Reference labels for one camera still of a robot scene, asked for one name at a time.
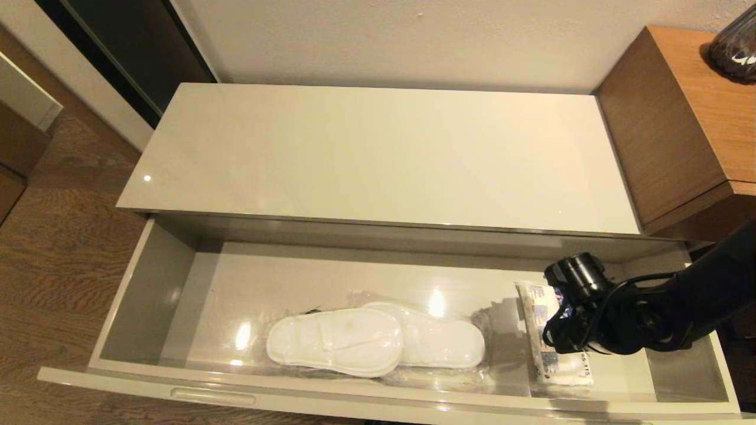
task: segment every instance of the wooden floor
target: wooden floor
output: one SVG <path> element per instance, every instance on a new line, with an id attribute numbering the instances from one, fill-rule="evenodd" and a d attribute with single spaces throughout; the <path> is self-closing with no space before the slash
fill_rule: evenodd
<path id="1" fill-rule="evenodd" d="M 86 365 L 144 220 L 113 206 L 134 163 L 61 114 L 0 226 L 0 423 L 361 423 L 124 396 L 36 380 Z"/>

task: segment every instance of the white slipper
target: white slipper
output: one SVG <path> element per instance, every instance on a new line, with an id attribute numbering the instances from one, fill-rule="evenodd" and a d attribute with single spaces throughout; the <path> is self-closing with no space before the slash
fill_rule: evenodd
<path id="1" fill-rule="evenodd" d="M 385 312 L 399 321 L 404 335 L 400 365 L 463 369 L 483 360 L 483 334 L 471 323 L 437 318 L 390 302 L 369 302 L 362 308 Z"/>
<path id="2" fill-rule="evenodd" d="M 268 357 L 282 365 L 381 377 L 404 346 L 399 323 L 374 309 L 344 309 L 284 318 L 268 335 Z"/>

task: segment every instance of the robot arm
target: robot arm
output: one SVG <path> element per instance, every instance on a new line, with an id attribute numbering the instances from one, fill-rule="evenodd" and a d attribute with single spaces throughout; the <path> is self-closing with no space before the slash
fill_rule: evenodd
<path id="1" fill-rule="evenodd" d="M 685 270 L 620 284 L 610 282 L 601 261 L 589 253 L 550 265 L 544 274 L 562 296 L 562 305 L 544 328 L 544 342 L 558 353 L 593 348 L 591 343 L 616 354 L 632 354 L 644 347 L 689 348 L 754 303 L 754 236 L 756 222 L 750 221 Z M 636 286 L 659 279 L 666 282 Z"/>

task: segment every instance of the wall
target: wall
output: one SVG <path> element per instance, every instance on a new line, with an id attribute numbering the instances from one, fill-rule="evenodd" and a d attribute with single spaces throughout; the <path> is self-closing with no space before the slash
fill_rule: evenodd
<path id="1" fill-rule="evenodd" d="M 46 131 L 63 107 L 0 52 L 0 101 Z"/>
<path id="2" fill-rule="evenodd" d="M 225 82 L 588 93 L 646 24 L 749 0 L 174 0 Z"/>
<path id="3" fill-rule="evenodd" d="M 152 128 L 79 53 L 34 0 L 0 0 L 0 24 L 137 149 Z"/>

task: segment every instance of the drawer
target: drawer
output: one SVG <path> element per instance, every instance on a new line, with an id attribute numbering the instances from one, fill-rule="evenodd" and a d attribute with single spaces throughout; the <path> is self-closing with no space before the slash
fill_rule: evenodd
<path id="1" fill-rule="evenodd" d="M 690 350 L 591 356 L 595 385 L 536 384 L 515 282 L 591 251 L 621 280 L 689 261 L 673 240 L 401 228 L 169 214 L 144 228 L 83 371 L 39 379 L 187 402 L 433 423 L 740 418 L 716 334 Z M 380 379 L 285 368 L 276 318 L 374 293 L 491 328 L 479 373 L 404 368 Z"/>

